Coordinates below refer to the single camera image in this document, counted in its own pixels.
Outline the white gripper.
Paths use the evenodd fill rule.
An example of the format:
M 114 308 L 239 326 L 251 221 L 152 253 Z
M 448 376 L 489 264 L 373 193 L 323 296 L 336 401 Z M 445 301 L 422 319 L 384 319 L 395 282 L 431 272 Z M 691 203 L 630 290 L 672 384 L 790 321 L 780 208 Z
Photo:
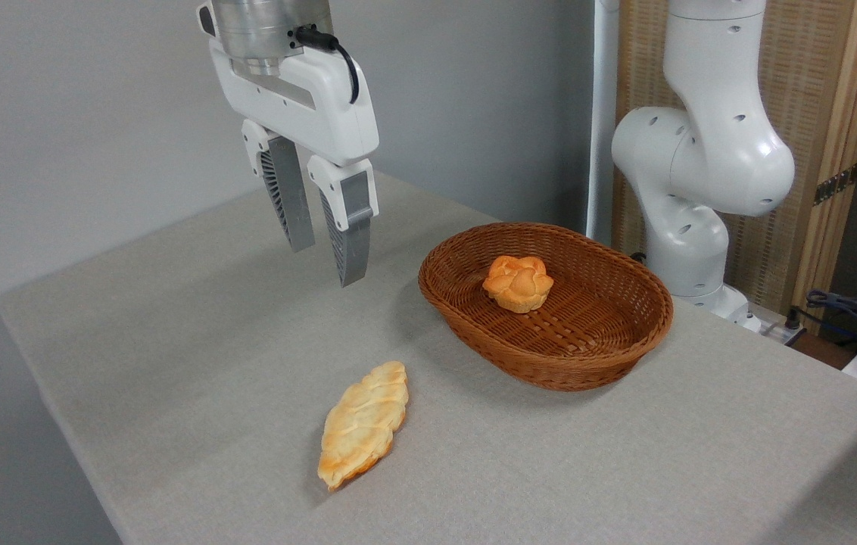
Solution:
M 220 42 L 210 39 L 208 48 L 226 100 L 246 118 L 242 135 L 251 169 L 265 183 L 292 250 L 315 244 L 296 142 L 317 154 L 307 170 L 321 195 L 341 286 L 358 282 L 369 265 L 371 220 L 379 214 L 366 159 L 379 135 L 365 72 L 356 68 L 359 95 L 350 103 L 352 79 L 338 53 L 309 48 L 283 59 L 278 76 L 252 82 L 235 73 L 237 62 Z

